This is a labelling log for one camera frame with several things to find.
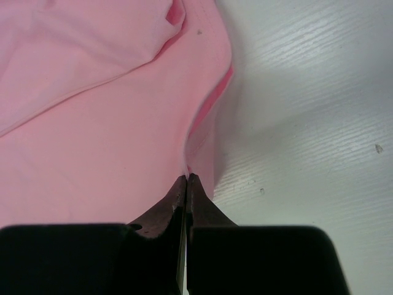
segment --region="white table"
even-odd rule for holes
[[[353,294],[393,294],[393,1],[217,3],[236,76],[214,202],[324,229]]]

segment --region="folded cloth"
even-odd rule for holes
[[[212,195],[232,76],[213,0],[14,0],[0,16],[0,227],[129,222],[189,169]]]

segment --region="pink fabric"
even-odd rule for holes
[[[0,2],[0,227],[129,222],[187,165],[212,195],[230,63],[213,0]]]

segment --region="small mark on table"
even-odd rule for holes
[[[376,150],[376,152],[379,153],[379,154],[382,154],[382,153],[383,153],[383,148],[382,148],[379,144],[376,144],[376,145],[375,145],[375,150]]]

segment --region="black metal tool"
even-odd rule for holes
[[[241,227],[197,175],[130,224],[0,231],[0,294],[349,294],[332,242],[315,227]]]

